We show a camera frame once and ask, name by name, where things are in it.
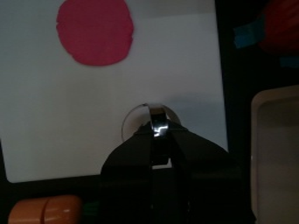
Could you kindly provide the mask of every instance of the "blue tape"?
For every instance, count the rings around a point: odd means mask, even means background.
[[[234,29],[236,48],[252,46],[266,37],[266,16],[262,15],[252,23]]]
[[[299,68],[299,56],[282,57],[279,60],[282,67]]]

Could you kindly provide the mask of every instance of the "white paper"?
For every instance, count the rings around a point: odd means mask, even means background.
[[[1,1],[0,137],[11,182],[99,174],[142,103],[168,106],[190,131],[227,149],[214,1],[125,2],[128,57],[84,66],[56,32],[63,1]]]

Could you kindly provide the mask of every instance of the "red circle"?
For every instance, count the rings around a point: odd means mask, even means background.
[[[79,63],[105,66],[127,57],[133,22],[124,0],[67,0],[56,29],[61,45]]]

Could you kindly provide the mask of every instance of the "white tray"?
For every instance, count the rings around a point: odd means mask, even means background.
[[[252,205],[258,224],[299,223],[299,86],[252,101]]]

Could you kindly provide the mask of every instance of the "red object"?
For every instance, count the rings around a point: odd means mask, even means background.
[[[274,55],[299,54],[299,0],[270,0],[266,15],[266,38],[259,43]]]
[[[133,22],[124,0],[67,0],[56,28],[60,42],[79,63],[105,66],[127,57]]]

